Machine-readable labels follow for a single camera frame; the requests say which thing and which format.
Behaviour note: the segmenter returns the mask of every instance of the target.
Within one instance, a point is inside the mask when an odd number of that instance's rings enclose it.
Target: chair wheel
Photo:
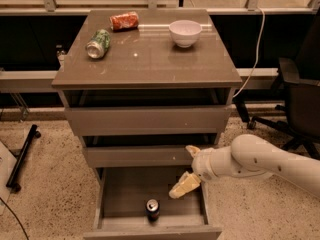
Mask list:
[[[253,130],[254,128],[256,128],[256,121],[253,121],[252,119],[248,122],[247,124],[247,129],[249,130]]]
[[[39,131],[36,131],[35,135],[36,138],[40,138],[41,137],[41,133]]]
[[[11,188],[11,192],[12,193],[18,193],[21,190],[21,186],[19,183],[14,183],[12,188]]]

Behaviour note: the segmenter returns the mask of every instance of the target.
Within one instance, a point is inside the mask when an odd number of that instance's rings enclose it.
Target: soda can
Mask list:
[[[146,212],[149,221],[156,221],[160,216],[160,204],[155,199],[150,199],[146,203]]]
[[[107,30],[99,29],[86,45],[88,55],[93,59],[102,58],[110,46],[110,35]]]
[[[136,28],[139,25],[139,16],[136,12],[127,12],[110,17],[110,27],[113,31]]]

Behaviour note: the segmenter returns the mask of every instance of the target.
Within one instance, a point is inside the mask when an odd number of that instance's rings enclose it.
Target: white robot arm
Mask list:
[[[266,179],[273,174],[320,198],[320,161],[286,152],[257,136],[240,135],[231,146],[220,149],[186,148],[194,158],[193,173],[181,176],[169,192],[171,198],[222,176]]]

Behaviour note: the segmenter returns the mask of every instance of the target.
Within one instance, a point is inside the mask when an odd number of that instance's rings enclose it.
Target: chair armrest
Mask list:
[[[319,80],[300,78],[295,62],[288,58],[279,58],[279,74],[285,83],[320,86]]]

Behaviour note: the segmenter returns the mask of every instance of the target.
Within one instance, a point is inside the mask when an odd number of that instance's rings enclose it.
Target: can lid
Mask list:
[[[86,45],[86,50],[88,52],[88,55],[93,59],[97,59],[97,58],[102,57],[102,55],[104,53],[101,45],[97,44],[96,42],[89,42]]]
[[[154,212],[154,211],[157,211],[158,208],[159,208],[159,203],[157,200],[155,199],[150,199],[148,202],[147,202],[147,209],[148,211],[150,212]]]

